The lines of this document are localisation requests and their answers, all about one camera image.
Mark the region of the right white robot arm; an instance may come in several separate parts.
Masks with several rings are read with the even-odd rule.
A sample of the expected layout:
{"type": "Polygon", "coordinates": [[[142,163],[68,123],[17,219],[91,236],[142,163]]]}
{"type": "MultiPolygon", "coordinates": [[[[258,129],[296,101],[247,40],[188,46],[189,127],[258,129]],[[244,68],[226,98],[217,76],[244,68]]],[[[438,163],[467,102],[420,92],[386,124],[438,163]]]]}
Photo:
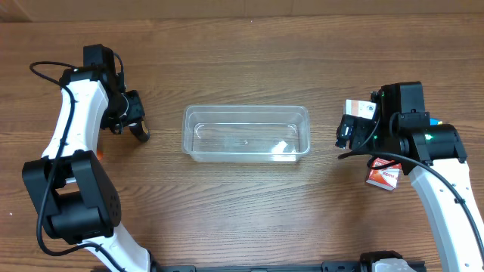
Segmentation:
{"type": "Polygon", "coordinates": [[[343,115],[336,146],[341,159],[369,155],[400,165],[427,213],[444,271],[483,269],[483,220],[470,186],[467,153],[454,126],[431,125],[426,113],[400,125],[343,115]]]}

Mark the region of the orange tube white cap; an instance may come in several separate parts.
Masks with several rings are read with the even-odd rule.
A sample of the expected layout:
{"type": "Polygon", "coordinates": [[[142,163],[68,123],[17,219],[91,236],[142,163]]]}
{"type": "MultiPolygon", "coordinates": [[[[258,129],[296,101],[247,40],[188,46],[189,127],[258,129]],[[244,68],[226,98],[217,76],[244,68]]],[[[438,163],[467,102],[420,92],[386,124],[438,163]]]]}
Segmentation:
{"type": "Polygon", "coordinates": [[[97,149],[96,151],[96,157],[98,158],[98,160],[102,160],[103,158],[103,152],[99,149],[97,149]]]}

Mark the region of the black bottle white cap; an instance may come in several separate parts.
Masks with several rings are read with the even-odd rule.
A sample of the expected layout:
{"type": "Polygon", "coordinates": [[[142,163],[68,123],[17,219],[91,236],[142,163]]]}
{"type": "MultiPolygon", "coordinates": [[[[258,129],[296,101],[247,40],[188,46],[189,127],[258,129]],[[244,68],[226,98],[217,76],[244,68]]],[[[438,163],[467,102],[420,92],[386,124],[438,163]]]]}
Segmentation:
{"type": "Polygon", "coordinates": [[[136,123],[130,124],[129,130],[142,143],[148,142],[150,139],[150,131],[143,118],[136,123]]]}

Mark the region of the clear plastic container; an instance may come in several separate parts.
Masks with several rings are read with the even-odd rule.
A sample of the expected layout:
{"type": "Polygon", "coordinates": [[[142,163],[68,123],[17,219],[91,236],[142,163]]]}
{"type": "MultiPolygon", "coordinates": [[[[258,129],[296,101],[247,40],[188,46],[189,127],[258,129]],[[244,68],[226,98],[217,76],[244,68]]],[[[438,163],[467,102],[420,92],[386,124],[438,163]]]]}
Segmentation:
{"type": "Polygon", "coordinates": [[[298,162],[311,149],[309,111],[294,105],[190,105],[181,136],[197,162],[298,162]]]}

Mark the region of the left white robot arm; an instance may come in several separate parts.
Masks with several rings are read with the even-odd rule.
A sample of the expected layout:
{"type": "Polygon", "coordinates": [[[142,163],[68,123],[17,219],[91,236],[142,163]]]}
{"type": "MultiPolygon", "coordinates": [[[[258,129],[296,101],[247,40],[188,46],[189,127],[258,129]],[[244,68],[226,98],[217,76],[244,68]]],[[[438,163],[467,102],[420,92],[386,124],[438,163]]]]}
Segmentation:
{"type": "Polygon", "coordinates": [[[148,141],[138,93],[126,91],[123,74],[105,65],[68,65],[55,83],[63,103],[54,134],[41,158],[22,170],[40,249],[50,256],[87,249],[111,271],[158,271],[123,226],[119,195],[97,155],[102,129],[128,128],[148,141]]]}

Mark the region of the blue yellow VapoDrops box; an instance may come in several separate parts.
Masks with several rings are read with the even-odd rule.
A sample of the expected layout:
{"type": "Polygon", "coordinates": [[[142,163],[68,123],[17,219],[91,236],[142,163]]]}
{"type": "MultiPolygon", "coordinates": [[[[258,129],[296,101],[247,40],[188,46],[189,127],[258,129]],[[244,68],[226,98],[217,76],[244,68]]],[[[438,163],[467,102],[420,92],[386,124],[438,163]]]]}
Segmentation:
{"type": "Polygon", "coordinates": [[[441,125],[442,123],[443,123],[443,121],[440,120],[440,119],[433,119],[433,118],[430,119],[431,125],[441,125]]]}

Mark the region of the white orange plaster box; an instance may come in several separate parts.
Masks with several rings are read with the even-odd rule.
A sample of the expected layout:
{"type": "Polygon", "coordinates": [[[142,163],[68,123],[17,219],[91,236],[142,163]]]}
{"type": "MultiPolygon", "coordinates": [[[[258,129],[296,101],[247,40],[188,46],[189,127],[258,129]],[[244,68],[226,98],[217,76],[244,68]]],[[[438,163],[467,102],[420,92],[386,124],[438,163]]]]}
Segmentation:
{"type": "Polygon", "coordinates": [[[343,114],[372,120],[377,111],[377,105],[370,101],[346,100],[343,114]]]}

